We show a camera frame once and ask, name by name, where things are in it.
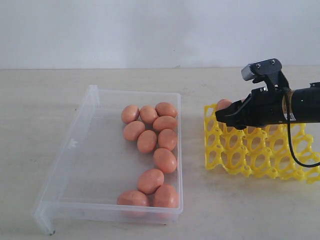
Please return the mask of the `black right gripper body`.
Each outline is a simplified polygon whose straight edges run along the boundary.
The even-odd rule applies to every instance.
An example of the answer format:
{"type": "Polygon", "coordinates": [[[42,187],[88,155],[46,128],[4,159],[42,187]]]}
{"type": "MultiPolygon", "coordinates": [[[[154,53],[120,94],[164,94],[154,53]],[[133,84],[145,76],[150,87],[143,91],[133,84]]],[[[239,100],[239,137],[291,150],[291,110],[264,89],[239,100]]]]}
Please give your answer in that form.
{"type": "Polygon", "coordinates": [[[254,89],[243,105],[243,122],[248,127],[262,128],[292,120],[289,93],[283,89],[275,92],[254,89]]]}

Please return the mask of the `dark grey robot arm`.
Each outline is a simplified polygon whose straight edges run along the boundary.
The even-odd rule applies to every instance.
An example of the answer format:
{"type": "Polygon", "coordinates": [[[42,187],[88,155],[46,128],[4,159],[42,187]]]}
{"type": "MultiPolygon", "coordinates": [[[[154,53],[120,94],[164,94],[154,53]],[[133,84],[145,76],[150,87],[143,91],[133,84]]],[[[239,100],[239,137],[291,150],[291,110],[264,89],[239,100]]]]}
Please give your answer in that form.
{"type": "Polygon", "coordinates": [[[265,82],[267,89],[253,89],[245,101],[216,111],[216,120],[238,130],[286,124],[288,120],[294,124],[320,121],[318,82],[309,88],[292,90],[281,71],[253,78],[253,83],[260,82],[265,82]]]}

